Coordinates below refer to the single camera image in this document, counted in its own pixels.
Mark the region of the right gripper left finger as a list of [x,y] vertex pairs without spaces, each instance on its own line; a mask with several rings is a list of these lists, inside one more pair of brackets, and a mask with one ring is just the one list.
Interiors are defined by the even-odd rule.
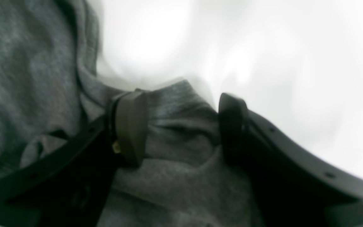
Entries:
[[147,122],[146,92],[111,99],[57,151],[0,179],[0,226],[95,227],[117,168],[143,162]]

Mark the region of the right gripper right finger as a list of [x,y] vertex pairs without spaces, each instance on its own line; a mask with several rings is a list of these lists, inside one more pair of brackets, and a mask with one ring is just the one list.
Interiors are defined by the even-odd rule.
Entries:
[[251,179],[267,227],[363,227],[363,179],[306,151],[245,101],[222,93],[223,155]]

